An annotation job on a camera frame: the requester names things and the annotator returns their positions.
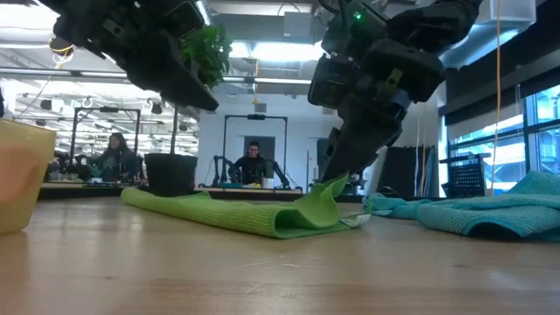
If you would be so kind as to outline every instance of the workbench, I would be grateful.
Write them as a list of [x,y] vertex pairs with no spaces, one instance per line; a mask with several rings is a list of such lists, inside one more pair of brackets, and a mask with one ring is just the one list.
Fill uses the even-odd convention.
[[24,232],[0,236],[0,262],[6,315],[560,313],[556,243],[376,217],[279,241],[118,198],[41,201]]

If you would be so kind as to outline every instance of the glass window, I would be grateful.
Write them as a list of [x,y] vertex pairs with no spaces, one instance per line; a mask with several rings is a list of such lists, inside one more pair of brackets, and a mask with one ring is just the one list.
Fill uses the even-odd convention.
[[[523,128],[523,115],[517,115],[509,119],[503,120],[498,123],[498,132],[507,132],[510,130],[520,130]],[[496,124],[486,126],[484,129],[480,129],[464,136],[460,136],[455,139],[455,144],[462,144],[467,141],[480,139],[482,137],[493,136],[496,131]]]
[[560,108],[558,98],[560,97],[560,85],[549,88],[534,95],[534,116],[531,124],[547,123],[560,119]]
[[550,129],[537,134],[538,170],[560,176],[560,129]]
[[[493,155],[494,142],[460,148],[457,149],[455,153],[457,157],[480,153],[490,153]],[[492,184],[492,165],[494,159],[492,157],[487,157],[484,159],[484,163],[486,188],[490,188]],[[517,182],[523,179],[526,174],[525,142],[523,136],[500,139],[496,150],[496,167],[493,186],[495,193],[500,194],[510,190]]]

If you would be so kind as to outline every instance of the ceiling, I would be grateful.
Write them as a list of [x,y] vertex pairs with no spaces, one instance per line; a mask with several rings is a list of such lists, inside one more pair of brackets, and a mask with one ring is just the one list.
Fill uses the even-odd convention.
[[[402,11],[418,6],[430,4],[433,0],[374,0],[374,5],[384,5],[384,13],[389,17]],[[510,0],[509,4],[529,0]],[[15,5],[18,0],[0,0],[0,67],[24,68],[55,68],[57,59],[48,49],[48,41],[52,36],[52,27],[57,14],[42,5]],[[486,0],[490,5],[493,0]],[[297,0],[286,3],[282,0],[204,0],[197,2],[208,23],[222,24],[226,27],[227,35],[234,41],[231,70],[228,75],[255,76],[265,78],[287,78],[310,80],[313,76],[317,59],[323,53],[320,40],[326,31],[326,22],[332,14],[317,5],[314,0]],[[530,22],[507,24],[503,28],[502,42],[512,38]],[[491,19],[478,22],[469,37],[456,45],[442,56],[442,60],[450,67],[460,67],[466,62],[472,62],[495,48],[496,28]],[[257,65],[253,59],[258,58]],[[65,70],[107,71],[121,72],[122,70],[108,59],[100,59],[85,50],[77,50],[72,59],[60,65]],[[40,101],[33,98],[45,85],[45,78],[36,80],[10,80],[3,84],[10,84],[12,90],[18,91],[16,116],[25,122],[35,123],[37,120],[46,121],[46,126],[59,131],[59,148],[67,150],[71,129],[68,120],[73,117],[73,105],[79,105],[85,100],[93,101],[93,107],[101,105],[119,107],[121,109],[142,109],[141,142],[142,152],[165,151],[164,145],[158,140],[170,137],[172,132],[172,108],[164,106],[161,115],[153,115],[149,109],[149,100],[157,100],[158,95],[151,91],[143,91],[130,84],[108,84],[93,82],[64,82],[50,81],[43,93],[42,99],[56,99],[57,104],[64,104],[60,112],[45,111],[40,107]],[[214,89],[213,93],[220,103],[218,113],[222,114],[250,114],[255,111],[252,105],[254,93],[258,93],[258,101],[267,104],[267,114],[286,115],[294,117],[320,117],[333,113],[324,112],[322,108],[311,106],[306,101],[308,87],[306,85],[286,84],[241,84],[224,83]],[[196,154],[197,141],[197,112],[189,110],[187,116],[181,117],[194,121],[189,130],[181,136],[179,144],[184,145],[185,153]],[[126,122],[131,117],[126,113],[116,114],[92,113],[96,120],[111,121],[111,128],[100,128],[95,122],[84,119],[80,130],[84,132],[85,141],[95,132],[105,141],[107,132],[133,130],[134,123]]]

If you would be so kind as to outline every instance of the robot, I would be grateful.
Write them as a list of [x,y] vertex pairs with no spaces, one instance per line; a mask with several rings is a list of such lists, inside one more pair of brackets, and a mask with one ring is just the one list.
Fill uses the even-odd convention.
[[[445,79],[438,59],[472,28],[483,0],[437,0],[391,19],[365,0],[338,0],[322,41],[308,100],[337,109],[331,160],[323,180],[360,172],[402,132],[412,102],[426,102]],[[215,110],[218,102],[179,58],[179,39],[204,25],[184,0],[40,0],[58,12],[54,33],[101,58],[110,56],[130,82],[177,106]]]

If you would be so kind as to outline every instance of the black pot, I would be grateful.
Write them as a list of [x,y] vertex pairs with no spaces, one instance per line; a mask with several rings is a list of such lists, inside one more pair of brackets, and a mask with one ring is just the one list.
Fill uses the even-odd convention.
[[146,171],[150,193],[159,197],[177,197],[194,189],[197,157],[179,154],[146,154]]

